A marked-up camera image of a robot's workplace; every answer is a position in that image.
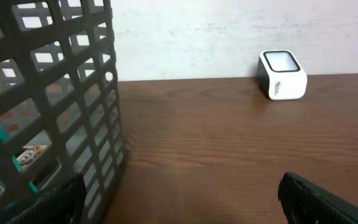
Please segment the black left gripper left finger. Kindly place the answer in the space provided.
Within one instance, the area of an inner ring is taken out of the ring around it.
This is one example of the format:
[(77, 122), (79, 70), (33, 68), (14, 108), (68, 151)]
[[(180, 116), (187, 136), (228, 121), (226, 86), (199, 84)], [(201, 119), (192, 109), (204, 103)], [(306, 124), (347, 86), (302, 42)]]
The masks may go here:
[(67, 182), (44, 189), (32, 198), (11, 207), (8, 223), (66, 223), (81, 222), (86, 187), (81, 174)]

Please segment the yellow orange snack bag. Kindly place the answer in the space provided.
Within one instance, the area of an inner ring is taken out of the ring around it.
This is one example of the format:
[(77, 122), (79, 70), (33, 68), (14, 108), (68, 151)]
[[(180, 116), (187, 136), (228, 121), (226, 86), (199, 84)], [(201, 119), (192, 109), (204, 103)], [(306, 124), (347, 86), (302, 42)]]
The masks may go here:
[(37, 156), (46, 150), (46, 145), (24, 146), (22, 152), (15, 156), (19, 168), (25, 169)]

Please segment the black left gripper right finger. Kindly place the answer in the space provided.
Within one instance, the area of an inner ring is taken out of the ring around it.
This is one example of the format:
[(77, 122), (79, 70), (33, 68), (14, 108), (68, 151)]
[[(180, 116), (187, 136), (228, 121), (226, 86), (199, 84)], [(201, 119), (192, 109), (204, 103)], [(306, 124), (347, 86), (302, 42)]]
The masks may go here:
[(358, 207), (294, 172), (284, 173), (278, 200), (291, 224), (358, 224)]

